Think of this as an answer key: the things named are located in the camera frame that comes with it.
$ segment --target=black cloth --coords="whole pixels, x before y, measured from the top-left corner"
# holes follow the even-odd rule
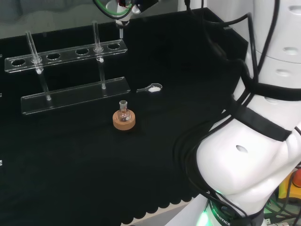
[[[114,23],[99,32],[101,41],[118,39]],[[0,40],[1,226],[119,226],[197,195],[173,165],[172,145],[222,112],[241,69],[217,62],[184,12],[131,20],[124,33],[128,52],[105,58],[105,76],[125,76],[131,93],[29,116],[20,97],[42,91],[35,71],[4,72],[6,57],[29,54],[26,38]],[[223,34],[212,35],[239,39]],[[33,39],[38,52],[80,46],[93,43],[92,26]],[[227,53],[243,55],[244,44],[232,49],[239,46]],[[50,90],[99,80],[94,59],[45,67],[45,76]],[[151,83],[162,91],[135,92]],[[122,99],[136,114],[129,132],[112,125]]]

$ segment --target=white wall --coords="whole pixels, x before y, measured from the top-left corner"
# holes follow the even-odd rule
[[[207,7],[207,1],[208,0],[204,0],[204,7]],[[191,0],[190,8],[195,9],[195,8],[201,8],[201,7],[202,7],[201,0]],[[186,10],[186,6],[184,3],[184,0],[179,0],[178,11],[185,11],[185,10]]]
[[[0,0],[0,7],[6,7],[2,8],[2,11],[10,10],[11,5],[1,4],[2,1],[5,0]],[[32,2],[34,1],[21,0],[21,2],[24,10],[26,10],[32,6]],[[99,24],[113,21],[92,4],[92,0],[91,4],[87,4],[86,2],[86,0],[77,0],[75,1],[74,6],[71,6],[66,10],[54,11],[52,10],[54,7],[53,0],[48,1],[49,5],[47,2],[43,1],[44,4],[42,6],[35,7],[34,10],[25,13],[21,17],[12,18],[10,21],[3,21],[0,17],[0,39],[24,35],[27,30],[32,33],[41,33],[91,25],[93,20],[96,20]],[[177,6],[178,0],[164,0],[160,4],[156,4],[152,8],[146,10],[140,16],[175,12],[177,11]]]

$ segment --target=scalloped edge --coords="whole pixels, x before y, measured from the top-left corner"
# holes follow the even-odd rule
[[[164,212],[173,210],[173,209],[178,208],[178,207],[181,207],[181,206],[188,205],[188,204],[189,204],[190,202],[192,202],[193,200],[194,200],[194,198],[192,197],[191,200],[188,201],[188,202],[185,202],[185,201],[183,201],[183,200],[181,200],[179,204],[172,204],[172,203],[170,202],[169,205],[168,205],[166,208],[158,207],[158,210],[157,210],[155,213],[148,213],[148,212],[146,212],[143,218],[141,218],[141,219],[136,219],[136,218],[134,218],[134,219],[132,220],[131,223],[129,223],[129,224],[123,224],[123,223],[121,223],[120,226],[134,225],[134,224],[136,224],[137,222],[140,222],[140,221],[146,220],[146,219],[148,219],[148,218],[154,217],[154,216],[156,216],[156,215],[158,215],[158,214],[161,214],[161,213],[164,213]]]

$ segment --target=black cable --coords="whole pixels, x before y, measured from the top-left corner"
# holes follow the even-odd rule
[[[274,5],[274,13],[273,13],[273,18],[272,18],[272,23],[271,23],[271,27],[269,29],[269,33],[268,33],[268,36],[267,36],[267,39],[265,41],[265,45],[263,47],[263,50],[262,50],[262,54],[265,56],[268,52],[268,49],[269,49],[269,44],[271,42],[271,39],[272,39],[272,36],[273,36],[273,33],[274,33],[274,30],[275,30],[275,27],[276,27],[276,24],[277,24],[277,20],[278,20],[278,14],[279,14],[279,8],[280,8],[280,0],[275,0],[275,5]],[[259,64],[258,64],[258,70],[260,71],[262,66],[263,66],[263,63],[264,63],[264,60],[265,60],[265,57],[264,58],[261,58],[260,61],[259,61]]]
[[[292,225],[292,226],[296,226],[296,225],[297,225],[298,220],[299,220],[300,217],[301,217],[301,209],[300,209],[300,211],[299,211],[299,213],[298,213],[298,216],[296,217],[295,221],[293,222],[293,225]]]
[[[185,0],[185,4],[186,4],[186,7],[187,7],[187,11],[190,13],[190,14],[192,14],[194,17],[196,17],[195,15],[194,15],[194,13],[192,12],[192,10],[190,9],[190,0]],[[253,32],[253,21],[252,21],[252,17],[251,17],[251,14],[247,14],[247,18],[248,18],[248,26],[249,26],[249,35],[250,35],[250,46],[251,46],[251,54],[252,54],[252,62],[253,62],[253,73],[254,73],[254,82],[258,82],[258,76],[259,76],[259,72],[260,72],[260,70],[258,70],[258,68],[257,68],[257,58],[256,58],[256,48],[255,48],[255,38],[254,38],[254,32]],[[204,29],[204,27],[203,27],[203,10],[201,11],[201,19],[200,19],[200,23],[201,23],[201,25],[202,25],[202,28]],[[204,34],[205,34],[205,37],[206,37],[206,39],[207,39],[207,41],[211,44],[210,46],[212,47],[213,46],[213,44],[212,44],[212,41],[210,40],[210,38],[209,38],[209,36],[207,35],[207,33],[206,33],[206,31],[205,31],[205,29],[204,29]],[[267,48],[268,48],[268,46],[269,46],[269,41],[266,41],[266,43],[265,43],[265,45],[267,46]],[[249,96],[249,98],[246,100],[246,102],[244,103],[244,105],[245,106],[247,106],[249,103],[250,103],[250,101],[252,100],[252,98],[253,98],[253,94],[251,94],[250,96]],[[205,135],[205,136],[203,136],[201,139],[199,139],[199,141],[198,141],[198,143],[192,148],[192,150],[196,150],[196,146],[198,146],[199,144],[200,144],[200,142],[202,142],[205,138],[207,138],[207,137],[209,137],[211,134],[213,134],[213,133],[215,133],[216,131],[218,131],[219,129],[221,129],[221,128],[223,128],[224,126],[226,126],[230,121],[232,121],[233,120],[233,117],[230,117],[230,118],[228,118],[226,121],[224,121],[223,123],[221,123],[219,126],[217,126],[216,128],[214,128],[213,130],[211,130],[207,135]],[[208,199],[210,199],[210,200],[212,200],[212,199],[215,199],[215,201],[216,202],[219,202],[219,203],[221,203],[221,201],[219,200],[219,199],[216,199],[216,198],[214,198],[212,195],[209,195],[209,194],[207,194],[206,192],[204,192],[203,190],[202,190],[202,188],[200,188],[199,186],[197,186],[195,183],[194,183],[194,181],[189,177],[189,173],[188,173],[188,168],[187,168],[187,166],[188,166],[188,164],[186,164],[186,161],[187,161],[187,156],[189,156],[189,154],[191,154],[191,150],[189,151],[187,151],[185,154],[184,154],[184,168],[185,168],[185,173],[186,173],[186,176],[187,176],[187,178],[188,178],[188,180],[195,186],[195,187],[197,187],[198,188],[198,191],[200,192],[200,194],[203,194],[203,193],[205,193],[206,195],[205,195],[205,197],[207,197]]]
[[[283,213],[278,213],[277,211],[271,209],[268,206],[265,206],[264,208],[266,208],[268,211],[270,211],[273,215],[277,215],[277,216],[281,216],[281,217],[291,217],[290,215],[286,215],[286,214],[283,214]]]
[[[276,201],[273,200],[273,203],[274,203],[274,205],[276,205],[279,209],[282,209],[282,206],[280,206]],[[288,211],[288,210],[285,210],[285,209],[283,210],[283,212],[285,212],[285,213],[287,213],[287,214],[289,214],[289,215],[291,215],[291,216],[294,216],[294,217],[297,216],[297,214],[292,213],[292,212],[290,212],[290,211]]]
[[[243,15],[242,17],[236,19],[236,20],[232,20],[232,21],[228,21],[228,22],[211,22],[211,21],[207,21],[204,20],[204,22],[207,25],[211,25],[211,26],[217,26],[217,27],[228,27],[229,25],[233,25],[233,24],[237,24],[245,19],[247,19],[248,14]]]
[[[239,211],[241,211],[245,216],[248,216],[247,213],[245,211],[243,211],[241,208],[239,208],[238,206],[234,205],[232,202],[230,202],[228,199],[226,199],[225,196],[218,194],[220,197],[222,197],[226,202],[231,203],[232,206],[234,206],[236,209],[238,209]]]
[[[97,8],[103,13],[105,14],[107,17],[114,19],[114,20],[121,20],[123,18],[125,18],[127,15],[129,15],[134,7],[134,5],[136,4],[136,0],[132,0],[131,1],[131,8],[122,16],[112,16],[111,14],[108,14],[106,11],[104,11],[96,2],[96,0],[93,0],[93,3],[97,6]]]
[[[293,172],[290,176],[290,179],[288,181],[286,197],[285,197],[285,203],[283,204],[282,208],[278,212],[275,213],[276,215],[280,215],[285,210],[286,205],[288,204],[288,200],[290,198],[291,186],[292,186],[292,183],[293,183],[293,177],[294,177],[295,174],[296,174],[296,171]]]
[[[301,130],[298,127],[295,127],[295,130],[300,134],[301,136]]]

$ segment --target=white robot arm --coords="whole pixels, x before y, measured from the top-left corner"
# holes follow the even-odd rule
[[[264,52],[275,2],[254,1],[257,59]],[[294,0],[282,0],[278,12],[277,24],[258,82],[297,91],[301,88],[301,46],[297,42],[301,32],[296,28],[301,23],[301,7]],[[250,49],[246,64],[253,77]],[[245,85],[240,79],[234,98],[237,100],[244,90]],[[230,203],[243,217],[245,214],[255,216],[262,212],[274,190],[301,161],[301,137],[294,129],[298,124],[301,127],[301,102],[298,98],[288,99],[283,97],[278,100],[255,94],[247,105],[259,116],[291,131],[286,141],[262,134],[256,131],[258,126],[251,128],[252,125],[242,122],[238,117],[238,120],[233,119],[203,140],[198,147],[197,165],[201,177],[222,201]],[[211,225],[230,225],[221,217],[222,210],[215,211],[214,208],[210,202],[206,208]]]

